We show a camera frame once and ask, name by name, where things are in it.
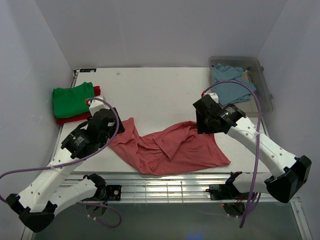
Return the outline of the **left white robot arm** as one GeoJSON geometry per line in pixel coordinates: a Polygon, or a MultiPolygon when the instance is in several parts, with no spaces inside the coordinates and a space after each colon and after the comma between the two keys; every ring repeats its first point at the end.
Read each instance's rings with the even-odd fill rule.
{"type": "Polygon", "coordinates": [[[103,150],[125,131],[116,108],[102,108],[78,125],[61,143],[61,151],[39,176],[20,193],[11,193],[6,203],[34,233],[47,228],[55,216],[82,200],[107,199],[106,181],[96,173],[58,191],[64,180],[86,159],[103,150]]]}

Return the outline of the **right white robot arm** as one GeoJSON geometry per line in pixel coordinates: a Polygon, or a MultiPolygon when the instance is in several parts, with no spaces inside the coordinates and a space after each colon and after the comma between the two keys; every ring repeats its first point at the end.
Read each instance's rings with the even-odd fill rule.
{"type": "Polygon", "coordinates": [[[199,134],[224,133],[237,140],[267,168],[265,173],[232,172],[225,184],[211,188],[219,199],[237,199],[242,194],[270,194],[281,203],[288,203],[307,182],[311,160],[286,151],[266,134],[258,131],[246,114],[234,104],[221,107],[206,94],[193,104],[199,134]]]}

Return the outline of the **salmon pink t shirt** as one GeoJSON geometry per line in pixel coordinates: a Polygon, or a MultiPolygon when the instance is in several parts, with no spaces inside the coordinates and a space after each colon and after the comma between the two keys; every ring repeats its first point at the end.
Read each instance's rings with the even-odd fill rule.
{"type": "Polygon", "coordinates": [[[123,121],[125,131],[109,147],[144,175],[165,176],[225,167],[231,162],[213,134],[198,134],[194,121],[140,136],[134,118],[123,121]]]}

